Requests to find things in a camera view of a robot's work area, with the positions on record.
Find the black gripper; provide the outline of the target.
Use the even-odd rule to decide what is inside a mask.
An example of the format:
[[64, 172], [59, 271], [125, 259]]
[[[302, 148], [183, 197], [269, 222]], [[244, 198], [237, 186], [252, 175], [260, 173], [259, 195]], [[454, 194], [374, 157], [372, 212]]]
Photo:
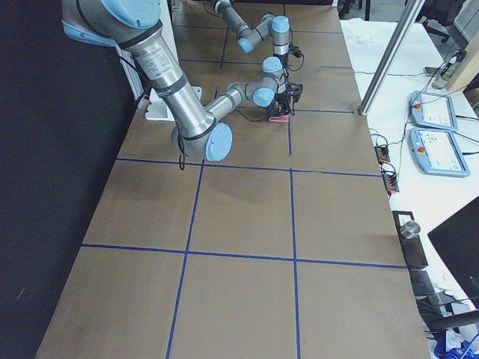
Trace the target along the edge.
[[294, 116], [295, 104], [302, 95], [302, 84], [286, 84], [286, 90], [276, 96], [277, 107], [271, 110], [270, 117], [281, 117], [284, 113]]
[[290, 44], [288, 54], [294, 56], [295, 58], [301, 58], [302, 50], [298, 46]]

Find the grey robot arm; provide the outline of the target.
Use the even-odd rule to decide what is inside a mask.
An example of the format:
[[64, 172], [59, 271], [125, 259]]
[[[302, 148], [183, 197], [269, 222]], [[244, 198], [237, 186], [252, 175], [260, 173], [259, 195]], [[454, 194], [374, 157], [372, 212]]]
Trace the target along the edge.
[[263, 76], [256, 82], [236, 82], [208, 105], [197, 98], [186, 74], [162, 36], [159, 1], [63, 1], [64, 33], [72, 40], [97, 46], [119, 46], [128, 51], [162, 98], [176, 123], [172, 144], [183, 156], [217, 162], [230, 152], [231, 128], [222, 119], [244, 101], [265, 108], [271, 117], [292, 113], [303, 86], [289, 80], [287, 58], [297, 53], [290, 42], [286, 16], [267, 14], [250, 28], [231, 1], [213, 1], [216, 14], [237, 36], [244, 53], [252, 52], [270, 37], [273, 55], [262, 63]]
[[272, 38], [273, 55], [286, 61], [289, 55], [303, 58], [300, 48], [290, 38], [290, 20], [287, 16], [267, 13], [256, 27], [251, 27], [237, 13], [232, 1], [211, 1], [213, 10], [235, 33], [237, 44], [248, 54], [253, 52], [267, 38]]

